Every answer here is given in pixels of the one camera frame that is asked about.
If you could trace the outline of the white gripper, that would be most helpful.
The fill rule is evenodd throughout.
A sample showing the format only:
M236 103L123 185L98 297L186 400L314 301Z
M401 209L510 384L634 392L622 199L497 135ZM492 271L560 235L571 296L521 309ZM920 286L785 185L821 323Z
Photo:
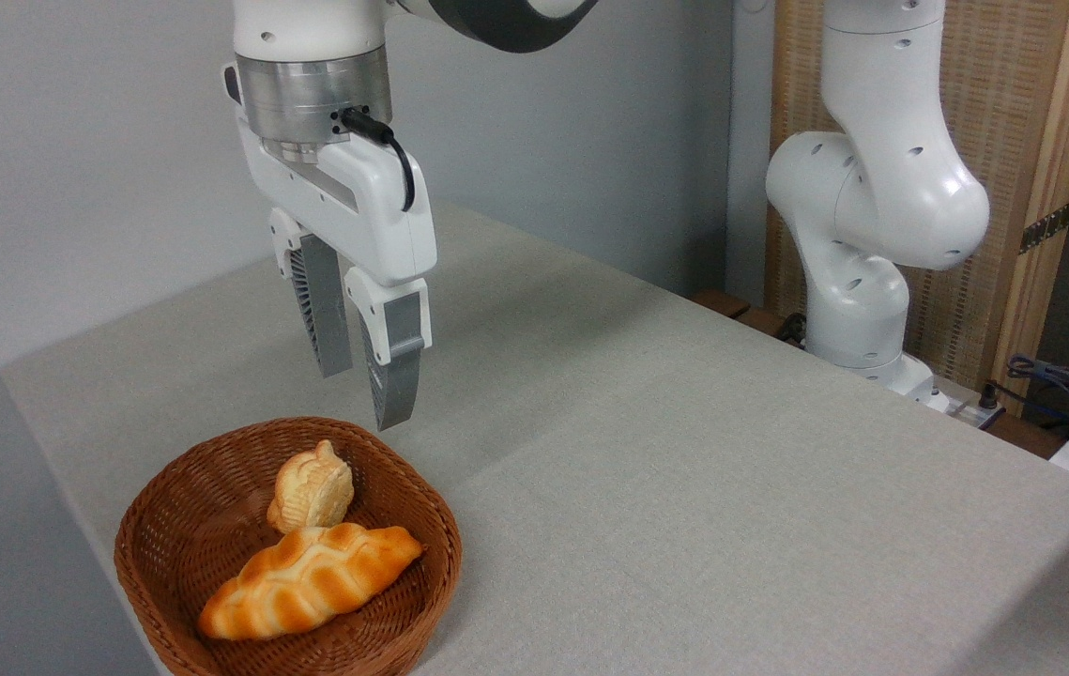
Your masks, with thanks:
M348 113L370 134L345 130L311 162L293 162L235 107L252 180L276 206L269 231L277 267L297 296L321 377L353 368L338 253L359 267L344 281L359 316L376 427L384 431L409 420L417 402L421 354L433 342L430 294L420 277L435 266L438 249L417 159L401 162L392 145L378 142L385 125L371 108Z

